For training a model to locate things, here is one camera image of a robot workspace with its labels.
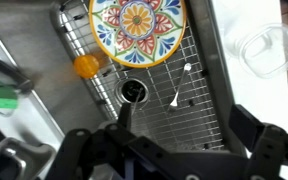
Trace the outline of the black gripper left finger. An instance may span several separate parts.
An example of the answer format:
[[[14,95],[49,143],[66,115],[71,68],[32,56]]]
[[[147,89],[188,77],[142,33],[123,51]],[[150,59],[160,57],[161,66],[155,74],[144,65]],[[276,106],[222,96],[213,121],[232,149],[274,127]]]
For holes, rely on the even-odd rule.
[[[108,165],[121,180],[182,180],[180,163],[170,153],[130,132],[131,110],[131,104],[124,103],[118,120],[94,133],[71,130],[46,180],[88,180],[100,165]]]

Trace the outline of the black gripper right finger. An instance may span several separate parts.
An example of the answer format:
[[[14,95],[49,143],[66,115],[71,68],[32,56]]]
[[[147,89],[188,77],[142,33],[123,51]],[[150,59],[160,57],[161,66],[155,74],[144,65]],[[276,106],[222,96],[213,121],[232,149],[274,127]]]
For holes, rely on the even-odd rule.
[[[281,166],[288,167],[288,133],[263,123],[240,104],[231,106],[229,127],[252,153],[243,172],[244,180],[281,180]]]

